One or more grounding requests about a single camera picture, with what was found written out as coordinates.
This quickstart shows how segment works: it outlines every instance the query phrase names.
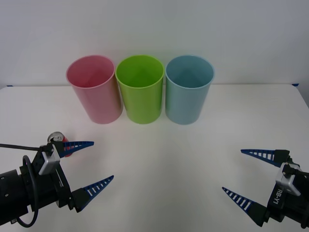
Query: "robotic arm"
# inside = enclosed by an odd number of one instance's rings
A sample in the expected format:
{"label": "robotic arm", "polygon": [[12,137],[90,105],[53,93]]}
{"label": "robotic arm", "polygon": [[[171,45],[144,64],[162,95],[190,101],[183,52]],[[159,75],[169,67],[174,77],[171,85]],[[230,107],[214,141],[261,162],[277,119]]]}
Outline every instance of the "robotic arm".
{"label": "robotic arm", "polygon": [[272,218],[282,222],[284,217],[309,227],[309,173],[302,172],[293,163],[287,150],[241,150],[242,153],[258,158],[279,168],[276,185],[267,207],[222,187],[225,193],[258,225]]}
{"label": "robotic arm", "polygon": [[[0,174],[0,226],[18,222],[23,227],[31,227],[40,208],[56,202],[59,208],[68,205],[76,212],[82,211],[112,180],[113,175],[92,185],[73,192],[60,166],[60,159],[75,151],[92,146],[94,142],[57,142],[50,141],[39,148],[16,145],[1,147],[36,150],[30,162],[23,157],[21,174],[16,170]],[[27,214],[27,206],[34,212],[31,223],[24,223],[19,217]]]}

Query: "blue cup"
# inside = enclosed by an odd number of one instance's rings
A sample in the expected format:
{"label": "blue cup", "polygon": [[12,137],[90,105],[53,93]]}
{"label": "blue cup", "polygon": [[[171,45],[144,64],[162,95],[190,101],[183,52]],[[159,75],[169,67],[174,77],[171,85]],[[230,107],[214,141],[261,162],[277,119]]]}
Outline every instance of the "blue cup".
{"label": "blue cup", "polygon": [[214,78],[213,66],[201,57],[186,55],[172,59],[165,73],[166,115],[182,125],[195,122]]}

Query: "white wall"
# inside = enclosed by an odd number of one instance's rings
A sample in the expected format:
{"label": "white wall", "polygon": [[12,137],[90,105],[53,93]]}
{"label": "white wall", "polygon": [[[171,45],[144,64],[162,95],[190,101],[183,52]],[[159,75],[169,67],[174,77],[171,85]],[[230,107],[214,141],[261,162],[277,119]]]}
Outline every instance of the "white wall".
{"label": "white wall", "polygon": [[308,0],[2,0],[0,85],[63,85],[75,59],[207,58],[215,83],[309,90]]}

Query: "white table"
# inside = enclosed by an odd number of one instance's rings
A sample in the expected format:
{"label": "white table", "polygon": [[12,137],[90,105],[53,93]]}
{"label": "white table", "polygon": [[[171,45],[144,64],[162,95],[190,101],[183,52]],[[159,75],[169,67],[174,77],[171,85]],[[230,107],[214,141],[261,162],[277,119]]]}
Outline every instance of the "white table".
{"label": "white table", "polygon": [[[115,179],[80,213],[53,203],[31,229],[8,223],[0,232],[303,231],[287,217],[256,226],[221,189],[267,205],[278,168],[242,148],[288,149],[309,171],[309,109],[291,85],[212,85],[200,119],[188,126],[164,110],[148,125],[131,122],[125,110],[98,125],[70,87],[0,90],[1,143],[39,146],[53,131],[95,142],[61,160],[72,191]],[[0,173],[19,171],[23,154],[35,152],[0,148]]]}

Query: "cup rim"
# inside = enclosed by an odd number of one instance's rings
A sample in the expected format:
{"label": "cup rim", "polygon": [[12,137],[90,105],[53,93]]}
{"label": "cup rim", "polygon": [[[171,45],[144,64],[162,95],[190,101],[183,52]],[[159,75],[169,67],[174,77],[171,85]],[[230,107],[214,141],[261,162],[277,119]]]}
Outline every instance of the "cup rim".
{"label": "cup rim", "polygon": [[[212,79],[211,79],[207,84],[205,84],[205,85],[203,85],[203,86],[200,86],[200,87],[196,87],[196,88],[183,87],[183,86],[180,86],[180,85],[176,84],[175,82],[173,82],[173,81],[169,78],[169,76],[168,76],[168,74],[167,74],[167,69],[168,69],[169,63],[171,63],[174,59],[179,58],[179,57],[197,57],[197,58],[200,58],[200,59],[206,61],[207,63],[210,64],[210,66],[211,66],[211,68],[212,68],[212,70],[213,70]],[[213,65],[212,65],[208,60],[206,60],[205,58],[203,58],[203,57],[201,57],[201,56],[196,56],[196,55],[181,55],[181,56],[177,56],[177,57],[171,59],[171,60],[167,63],[167,65],[166,65],[166,67],[165,67],[165,76],[166,76],[166,78],[167,78],[170,82],[172,82],[174,85],[176,85],[176,86],[179,87],[179,88],[184,88],[184,89],[200,89],[200,88],[204,88],[204,87],[206,87],[206,86],[208,86],[208,85],[210,85],[210,84],[212,83],[212,81],[213,81],[213,79],[214,79],[214,76],[215,76],[215,70],[214,70]]]}
{"label": "cup rim", "polygon": [[[155,83],[153,83],[153,84],[151,84],[151,85],[149,85],[149,86],[145,86],[145,87],[132,87],[132,86],[128,86],[128,85],[124,84],[123,82],[121,82],[121,81],[119,80],[119,78],[118,78],[118,76],[117,76],[117,70],[118,70],[118,68],[119,68],[119,65],[120,65],[122,62],[124,62],[125,60],[127,60],[127,59],[130,59],[130,58],[132,58],[132,57],[138,57],[138,56],[153,58],[153,59],[155,59],[156,61],[158,61],[158,62],[161,64],[162,69],[163,69],[163,72],[162,72],[162,76],[160,77],[160,79],[159,79],[158,81],[156,81]],[[153,56],[150,56],[150,55],[145,55],[145,54],[132,55],[132,56],[129,56],[129,57],[123,59],[123,60],[117,65],[116,71],[115,71],[115,76],[116,76],[117,81],[118,81],[120,84],[122,84],[123,86],[126,86],[126,87],[128,87],[128,88],[133,88],[133,89],[143,89],[143,88],[152,87],[152,86],[158,84],[158,83],[163,79],[164,74],[165,74],[165,67],[164,67],[163,63],[162,63],[159,59],[157,59],[156,57],[153,57]]]}
{"label": "cup rim", "polygon": [[[73,83],[71,83],[71,81],[69,81],[69,79],[68,79],[68,71],[69,71],[69,69],[71,68],[71,66],[72,66],[73,64],[75,64],[76,62],[78,62],[78,61],[80,61],[81,59],[84,59],[84,58],[86,58],[86,57],[102,57],[102,58],[106,58],[108,61],[110,61],[110,62],[112,63],[112,67],[113,67],[113,72],[112,72],[112,75],[110,76],[110,78],[107,79],[107,80],[106,80],[105,82],[103,82],[102,84],[97,85],[97,86],[93,86],[93,87],[80,87],[80,86],[76,86],[76,85],[74,85]],[[69,82],[69,84],[72,85],[72,86],[74,86],[75,88],[80,88],[80,89],[92,89],[92,88],[97,88],[97,87],[99,87],[99,86],[102,86],[102,85],[108,83],[110,80],[112,80],[112,78],[114,77],[114,75],[115,75],[115,64],[114,64],[114,62],[113,62],[110,58],[108,58],[107,56],[103,56],[103,55],[88,55],[88,56],[84,56],[84,57],[78,58],[77,60],[75,60],[75,61],[68,67],[68,69],[67,69],[67,71],[66,71],[66,79],[67,79],[67,82]]]}

